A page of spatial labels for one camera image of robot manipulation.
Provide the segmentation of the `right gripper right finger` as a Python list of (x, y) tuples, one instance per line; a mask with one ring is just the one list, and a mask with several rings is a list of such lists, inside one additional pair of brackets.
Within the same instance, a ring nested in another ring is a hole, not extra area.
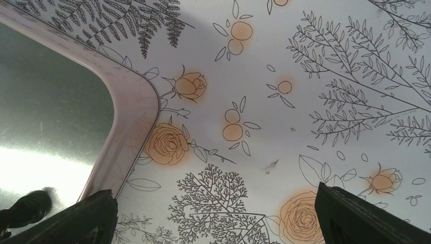
[(430, 243), (430, 233), (323, 182), (315, 210), (326, 243)]

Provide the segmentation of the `pink metal tin tray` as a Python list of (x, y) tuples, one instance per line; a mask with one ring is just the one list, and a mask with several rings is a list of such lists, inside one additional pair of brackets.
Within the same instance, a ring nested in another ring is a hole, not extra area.
[(159, 115), (143, 75), (1, 1), (1, 209), (118, 197)]

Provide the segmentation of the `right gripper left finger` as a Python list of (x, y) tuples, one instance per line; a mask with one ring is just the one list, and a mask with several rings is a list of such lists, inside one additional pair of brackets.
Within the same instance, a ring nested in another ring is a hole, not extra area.
[(100, 190), (47, 220), (9, 229), (1, 243), (111, 243), (117, 214), (112, 191)]

